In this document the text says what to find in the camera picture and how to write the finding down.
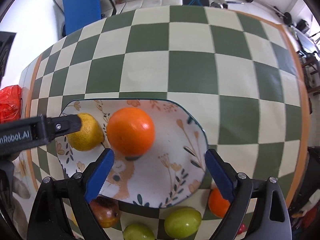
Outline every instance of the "green and white checkered pattern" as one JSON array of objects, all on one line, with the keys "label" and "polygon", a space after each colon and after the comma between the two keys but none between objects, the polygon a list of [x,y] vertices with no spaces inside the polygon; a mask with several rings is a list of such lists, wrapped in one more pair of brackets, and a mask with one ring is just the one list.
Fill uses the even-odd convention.
[{"label": "green and white checkered pattern", "polygon": [[[75,99],[167,98],[195,117],[210,147],[237,172],[277,177],[287,195],[300,147],[301,109],[294,62],[275,27],[229,10],[144,8],[70,34],[41,60],[31,116],[59,116]],[[32,161],[38,182],[48,175],[63,179],[54,142],[32,149]],[[203,215],[198,233],[187,239],[208,239],[220,222],[206,207],[211,184],[207,173],[200,189],[179,204]],[[157,239],[170,239],[164,218],[175,208],[120,202],[121,222],[106,232],[123,239],[127,225],[143,222]]]}]

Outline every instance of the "yellow lemon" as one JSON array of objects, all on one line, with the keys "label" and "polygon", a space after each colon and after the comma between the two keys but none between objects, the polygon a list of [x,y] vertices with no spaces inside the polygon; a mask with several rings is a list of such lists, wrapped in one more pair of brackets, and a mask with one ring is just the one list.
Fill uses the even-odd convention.
[{"label": "yellow lemon", "polygon": [[97,120],[88,113],[80,113],[81,129],[67,135],[68,141],[78,151],[89,151],[103,142],[103,132]]}]

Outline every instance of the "floral plate pattern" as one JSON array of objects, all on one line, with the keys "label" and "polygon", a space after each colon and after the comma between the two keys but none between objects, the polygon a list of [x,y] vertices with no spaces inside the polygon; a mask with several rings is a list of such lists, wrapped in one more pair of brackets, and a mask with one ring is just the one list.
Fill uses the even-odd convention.
[{"label": "floral plate pattern", "polygon": [[181,106],[168,100],[84,99],[70,102],[61,115],[89,113],[100,124],[104,142],[90,151],[77,151],[67,136],[56,138],[60,164],[70,177],[84,171],[104,148],[110,148],[106,127],[114,112],[138,107],[152,118],[156,137],[153,146],[135,161],[115,152],[115,163],[100,194],[153,208],[173,206],[192,195],[205,173],[208,148],[201,126]]}]

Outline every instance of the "screw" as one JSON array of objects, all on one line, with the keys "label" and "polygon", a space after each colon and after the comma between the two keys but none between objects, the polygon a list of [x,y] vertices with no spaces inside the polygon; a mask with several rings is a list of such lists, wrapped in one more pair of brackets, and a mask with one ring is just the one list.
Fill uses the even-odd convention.
[{"label": "screw", "polygon": [[44,183],[49,183],[50,180],[51,180],[50,177],[45,177],[42,181],[43,181]]},{"label": "screw", "polygon": [[247,177],[247,175],[245,175],[243,172],[239,172],[238,177],[239,177],[239,179],[245,179]]},{"label": "screw", "polygon": [[269,180],[270,180],[271,183],[276,183],[277,182],[277,179],[274,178],[274,177],[270,177]]},{"label": "screw", "polygon": [[82,177],[82,173],[81,173],[81,172],[76,172],[75,174],[73,174],[73,177],[74,177],[75,179],[79,179],[79,178]]}]

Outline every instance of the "green fruit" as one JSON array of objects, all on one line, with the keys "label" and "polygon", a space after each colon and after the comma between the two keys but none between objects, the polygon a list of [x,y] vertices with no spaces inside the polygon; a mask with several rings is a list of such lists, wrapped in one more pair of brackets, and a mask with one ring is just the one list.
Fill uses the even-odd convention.
[{"label": "green fruit", "polygon": [[154,240],[155,235],[147,226],[134,223],[125,228],[123,238],[124,240]]},{"label": "green fruit", "polygon": [[181,208],[172,212],[164,221],[164,230],[168,236],[181,239],[191,236],[201,223],[201,214],[194,208]]}]

